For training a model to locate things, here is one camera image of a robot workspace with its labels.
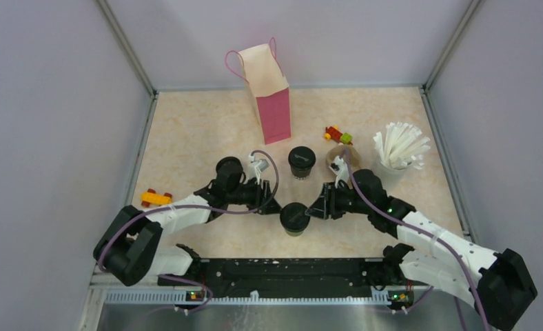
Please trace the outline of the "black cup lid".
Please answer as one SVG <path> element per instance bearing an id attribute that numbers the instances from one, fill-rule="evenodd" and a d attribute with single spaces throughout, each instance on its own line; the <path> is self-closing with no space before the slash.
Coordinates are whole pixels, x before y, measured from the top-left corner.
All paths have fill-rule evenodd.
<path id="1" fill-rule="evenodd" d="M 316 163 L 316 154 L 307 146 L 297 146 L 290 150 L 288 154 L 288 163 L 293 168 L 311 168 Z"/>
<path id="2" fill-rule="evenodd" d="M 284 229 L 305 230 L 310 217 L 305 215 L 308 207 L 302 203 L 293 202 L 285 205 L 280 211 L 280 224 Z"/>

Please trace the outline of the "green paper cup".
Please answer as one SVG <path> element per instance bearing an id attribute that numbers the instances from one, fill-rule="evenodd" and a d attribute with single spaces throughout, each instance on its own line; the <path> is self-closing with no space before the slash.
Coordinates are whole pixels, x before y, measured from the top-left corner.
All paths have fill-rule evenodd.
<path id="1" fill-rule="evenodd" d="M 303 234 L 304 230 L 292 230 L 292 229 L 285 229 L 285 232 L 292 237 L 298 237 Z"/>

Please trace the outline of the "black paper cup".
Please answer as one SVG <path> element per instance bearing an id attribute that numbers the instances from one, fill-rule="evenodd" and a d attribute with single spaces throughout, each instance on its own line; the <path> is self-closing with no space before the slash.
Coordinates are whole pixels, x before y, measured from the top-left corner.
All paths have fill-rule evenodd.
<path id="1" fill-rule="evenodd" d="M 299 164 L 290 164 L 291 173 L 294 178 L 298 180 L 304 180 L 309 177 L 311 174 L 311 169 L 313 168 L 313 163 L 306 163 L 304 165 Z"/>

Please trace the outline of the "pink paper bag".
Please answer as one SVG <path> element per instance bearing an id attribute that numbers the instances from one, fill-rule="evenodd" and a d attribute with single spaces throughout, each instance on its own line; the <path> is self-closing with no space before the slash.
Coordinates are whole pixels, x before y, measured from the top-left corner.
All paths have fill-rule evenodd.
<path id="1" fill-rule="evenodd" d="M 263 143 L 269 145 L 291 137 L 289 83 L 278 62 L 277 43 L 267 43 L 225 55 L 227 69 L 244 81 L 258 119 Z"/>

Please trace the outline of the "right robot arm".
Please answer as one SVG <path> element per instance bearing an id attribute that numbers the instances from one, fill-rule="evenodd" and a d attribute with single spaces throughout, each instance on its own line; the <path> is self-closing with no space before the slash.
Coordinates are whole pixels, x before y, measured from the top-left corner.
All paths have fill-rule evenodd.
<path id="1" fill-rule="evenodd" d="M 486 324 L 512 330 L 537 297 L 537 289 L 523 257 L 479 246 L 428 219 L 411 204 L 390 196 L 370 170 L 353 173 L 353 183 L 324 183 L 307 214 L 339 219 L 363 214 L 380 232 L 400 244 L 390 249 L 383 265 L 385 279 L 425 283 L 473 307 Z"/>

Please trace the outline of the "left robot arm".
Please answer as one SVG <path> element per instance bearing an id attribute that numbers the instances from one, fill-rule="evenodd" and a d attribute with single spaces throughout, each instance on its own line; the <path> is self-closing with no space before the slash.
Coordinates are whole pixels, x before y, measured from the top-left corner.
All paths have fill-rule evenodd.
<path id="1" fill-rule="evenodd" d="M 184 285 L 196 283 L 201 273 L 195 262 L 198 257 L 184 245 L 157 257 L 161 239 L 232 214 L 231 205 L 244 206 L 241 215 L 278 214 L 281 207 L 275 195 L 279 185 L 261 177 L 267 168 L 279 173 L 264 151 L 253 151 L 246 168 L 238 158 L 225 157 L 216 164 L 215 178 L 184 199 L 157 208 L 121 208 L 93 250 L 98 268 L 125 286 L 137 284 L 147 274 L 171 274 Z"/>

